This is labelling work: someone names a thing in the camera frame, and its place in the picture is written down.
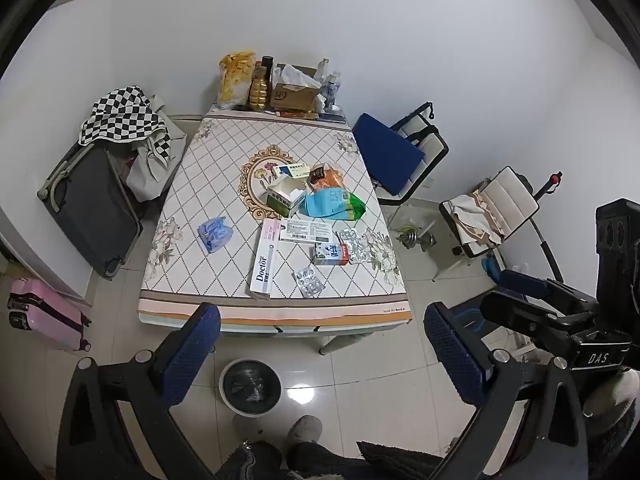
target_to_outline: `gold bottle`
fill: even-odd
[[[253,110],[262,111],[267,105],[267,67],[261,66],[258,75],[251,82],[249,90],[249,106]]]

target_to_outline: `black and white checkered cloth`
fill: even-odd
[[[78,143],[86,146],[96,139],[134,142],[151,134],[157,134],[152,142],[154,153],[167,165],[170,137],[164,120],[152,110],[151,102],[139,87],[127,86],[94,103],[91,116],[82,124]]]

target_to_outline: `dark pants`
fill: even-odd
[[[218,480],[291,480],[280,469],[282,454],[267,442],[238,447],[216,473]],[[392,480],[360,458],[345,458],[313,442],[301,442],[287,453],[287,465],[302,478],[341,475],[344,480]]]

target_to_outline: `yellow chip bag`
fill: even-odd
[[[229,110],[236,105],[246,104],[254,66],[255,52],[253,50],[227,54],[220,60],[219,108]]]

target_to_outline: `round trash bin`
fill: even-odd
[[[218,385],[225,404],[234,412],[248,417],[269,413],[282,394],[276,372],[256,359],[231,361],[222,370]]]

